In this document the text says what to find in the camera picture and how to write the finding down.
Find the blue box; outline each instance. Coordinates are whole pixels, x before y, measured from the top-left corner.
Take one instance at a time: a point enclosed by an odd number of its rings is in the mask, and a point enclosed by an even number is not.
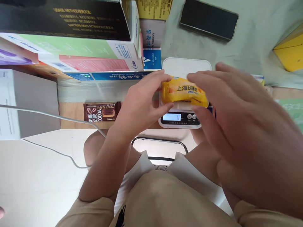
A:
[[[145,48],[143,49],[144,70],[160,70],[161,69],[161,49]]]
[[[142,79],[151,71],[141,72],[99,72],[99,73],[66,73],[66,75],[73,77],[80,81],[87,80],[137,80]]]
[[[90,73],[66,73],[66,75],[81,81],[94,80]]]

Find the brown snack wrapper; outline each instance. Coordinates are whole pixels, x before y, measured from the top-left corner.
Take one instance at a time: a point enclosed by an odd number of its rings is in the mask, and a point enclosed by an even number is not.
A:
[[[121,109],[121,102],[102,104],[83,104],[84,121],[99,122],[116,120]]]

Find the yellow package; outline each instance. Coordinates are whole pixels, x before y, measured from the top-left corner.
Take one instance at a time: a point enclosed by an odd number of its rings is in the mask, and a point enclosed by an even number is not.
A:
[[[205,92],[187,79],[173,77],[162,83],[162,102],[188,102],[192,105],[208,107]]]

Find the charging cable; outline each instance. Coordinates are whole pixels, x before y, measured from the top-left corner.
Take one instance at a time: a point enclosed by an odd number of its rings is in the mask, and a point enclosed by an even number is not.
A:
[[[81,121],[81,120],[75,120],[75,119],[72,119],[72,118],[66,118],[66,117],[62,117],[62,116],[58,116],[58,115],[54,115],[54,114],[50,114],[50,113],[44,113],[44,112],[41,112],[41,111],[27,109],[27,108],[20,108],[20,107],[16,107],[16,106],[8,106],[8,105],[2,105],[2,104],[0,104],[0,108],[7,108],[7,109],[15,109],[15,110],[21,110],[21,111],[28,111],[28,112],[38,113],[38,114],[44,114],[44,115],[51,116],[51,117],[54,117],[54,118],[59,118],[59,119],[62,119],[62,120],[69,120],[69,121],[74,121],[74,122],[78,122],[78,123],[85,123],[85,124],[94,126],[101,133],[102,136],[106,137],[106,135],[101,131],[101,129],[97,125],[95,125],[94,123],[91,123],[91,122]],[[80,166],[78,166],[76,164],[75,160],[71,156],[69,156],[69,155],[60,153],[60,152],[58,152],[58,151],[56,151],[54,149],[42,146],[40,144],[33,143],[33,142],[31,142],[29,140],[26,140],[26,139],[21,139],[21,140],[23,140],[23,141],[25,141],[27,143],[31,143],[33,145],[39,146],[39,147],[43,147],[43,148],[49,149],[49,150],[54,151],[54,152],[56,152],[56,153],[58,153],[60,155],[69,157],[72,160],[72,162],[75,165],[75,167],[77,167],[79,169],[88,169],[88,168],[90,168],[90,166],[86,166],[86,167],[80,167]]]

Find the hand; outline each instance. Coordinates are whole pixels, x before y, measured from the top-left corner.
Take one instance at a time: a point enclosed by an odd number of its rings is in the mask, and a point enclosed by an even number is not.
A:
[[[164,70],[160,70],[148,74],[139,83],[131,86],[115,121],[116,129],[133,139],[168,113],[173,103],[154,108],[152,96],[162,82],[170,80],[171,77]]]
[[[188,74],[217,110],[194,107],[208,142],[221,154],[223,188],[258,207],[303,218],[303,135],[251,75],[218,63]]]

